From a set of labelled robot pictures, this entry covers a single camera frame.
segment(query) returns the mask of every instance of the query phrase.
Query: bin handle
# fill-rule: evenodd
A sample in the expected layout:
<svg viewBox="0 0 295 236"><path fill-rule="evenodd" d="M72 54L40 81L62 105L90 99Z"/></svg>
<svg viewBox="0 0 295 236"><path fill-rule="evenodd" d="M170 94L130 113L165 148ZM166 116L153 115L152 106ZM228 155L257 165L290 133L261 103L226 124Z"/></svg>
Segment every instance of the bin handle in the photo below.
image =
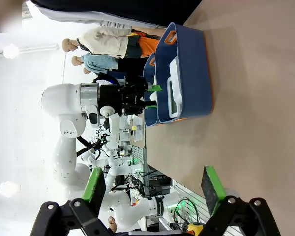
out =
<svg viewBox="0 0 295 236"><path fill-rule="evenodd" d="M152 60L149 62L149 64L150 64L151 66L155 66L155 58L152 58Z"/></svg>
<svg viewBox="0 0 295 236"><path fill-rule="evenodd" d="M177 40L176 31L173 30L167 35L164 43L166 43L168 45L173 45L176 42L176 40Z"/></svg>

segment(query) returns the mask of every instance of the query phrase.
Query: light bulb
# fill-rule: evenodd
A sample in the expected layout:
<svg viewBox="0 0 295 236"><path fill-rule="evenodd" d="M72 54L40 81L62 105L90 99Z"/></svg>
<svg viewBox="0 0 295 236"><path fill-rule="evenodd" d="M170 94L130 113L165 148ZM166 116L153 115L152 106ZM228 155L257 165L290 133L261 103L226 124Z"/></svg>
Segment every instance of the light bulb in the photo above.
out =
<svg viewBox="0 0 295 236"><path fill-rule="evenodd" d="M14 44L10 44L4 48L3 55L8 59L13 59L19 52L19 49Z"/></svg>
<svg viewBox="0 0 295 236"><path fill-rule="evenodd" d="M17 191L19 191L19 189L19 185L10 181L6 181L0 184L0 193L7 198L12 197L14 194L16 194Z"/></svg>

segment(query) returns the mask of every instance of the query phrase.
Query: screw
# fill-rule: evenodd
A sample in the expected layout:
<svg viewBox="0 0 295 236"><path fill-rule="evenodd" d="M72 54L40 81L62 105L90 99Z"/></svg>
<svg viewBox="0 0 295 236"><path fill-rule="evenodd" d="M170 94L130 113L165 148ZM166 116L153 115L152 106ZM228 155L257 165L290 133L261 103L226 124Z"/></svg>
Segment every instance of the screw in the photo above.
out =
<svg viewBox="0 0 295 236"><path fill-rule="evenodd" d="M228 199L228 203L231 203L231 204L232 204L232 203L234 203L234 202L235 202L235 198L229 198L229 199Z"/></svg>
<svg viewBox="0 0 295 236"><path fill-rule="evenodd" d="M260 202L259 200L256 200L256 201L254 202L254 204L255 204L256 206L259 206L259 205L261 204L261 202Z"/></svg>
<svg viewBox="0 0 295 236"><path fill-rule="evenodd" d="M76 201L75 203L74 203L74 206L76 206L76 207L79 207L81 205L81 203L79 202L79 201Z"/></svg>

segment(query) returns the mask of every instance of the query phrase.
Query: blue storage bin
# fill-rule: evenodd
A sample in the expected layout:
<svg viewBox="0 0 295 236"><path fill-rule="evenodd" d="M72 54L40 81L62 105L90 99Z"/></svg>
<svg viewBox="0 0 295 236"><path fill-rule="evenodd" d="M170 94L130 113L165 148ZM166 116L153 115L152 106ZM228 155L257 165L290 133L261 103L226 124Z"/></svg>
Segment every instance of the blue storage bin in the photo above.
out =
<svg viewBox="0 0 295 236"><path fill-rule="evenodd" d="M153 84L154 75L155 75L155 53L152 53L151 56L148 58L146 65L144 66L143 70L143 77L146 79L147 82ZM144 101L150 101L150 96L153 92L145 92L144 93ZM144 120L146 126L153 126L159 124L157 109L156 108L148 108L144 110Z"/></svg>
<svg viewBox="0 0 295 236"><path fill-rule="evenodd" d="M176 40L168 42L170 34ZM170 23L156 48L156 78L162 91L157 93L158 119L168 123L181 118L203 116L213 107L207 52L202 31ZM182 108L180 116L169 117L167 79L170 62L178 55Z"/></svg>

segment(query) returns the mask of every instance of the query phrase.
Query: orange cloth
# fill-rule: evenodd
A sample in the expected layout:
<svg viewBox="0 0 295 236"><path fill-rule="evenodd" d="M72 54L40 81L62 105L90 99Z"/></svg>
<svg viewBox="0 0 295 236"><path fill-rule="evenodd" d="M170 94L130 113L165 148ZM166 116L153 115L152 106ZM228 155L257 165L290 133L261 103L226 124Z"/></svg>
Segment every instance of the orange cloth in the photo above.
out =
<svg viewBox="0 0 295 236"><path fill-rule="evenodd" d="M146 57L146 56L150 56L152 53L155 53L158 41L159 40L157 39L140 37L138 43L142 50L141 56Z"/></svg>

